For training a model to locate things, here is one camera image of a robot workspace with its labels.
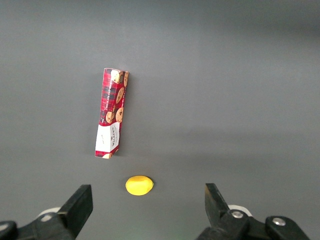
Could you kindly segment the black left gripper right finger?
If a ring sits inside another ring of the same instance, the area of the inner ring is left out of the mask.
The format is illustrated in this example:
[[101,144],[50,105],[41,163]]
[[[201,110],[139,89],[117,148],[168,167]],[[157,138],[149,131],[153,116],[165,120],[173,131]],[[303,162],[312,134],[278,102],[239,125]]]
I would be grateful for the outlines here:
[[205,185],[205,211],[210,222],[198,240],[308,240],[292,219],[272,215],[265,222],[256,220],[239,205],[228,205],[214,183]]

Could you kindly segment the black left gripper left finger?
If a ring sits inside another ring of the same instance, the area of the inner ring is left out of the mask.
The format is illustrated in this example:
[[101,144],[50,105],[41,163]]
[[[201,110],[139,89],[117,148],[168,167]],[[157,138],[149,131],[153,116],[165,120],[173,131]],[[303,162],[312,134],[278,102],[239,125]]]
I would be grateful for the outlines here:
[[93,211],[92,187],[81,185],[61,206],[41,212],[29,224],[0,222],[2,240],[75,240]]

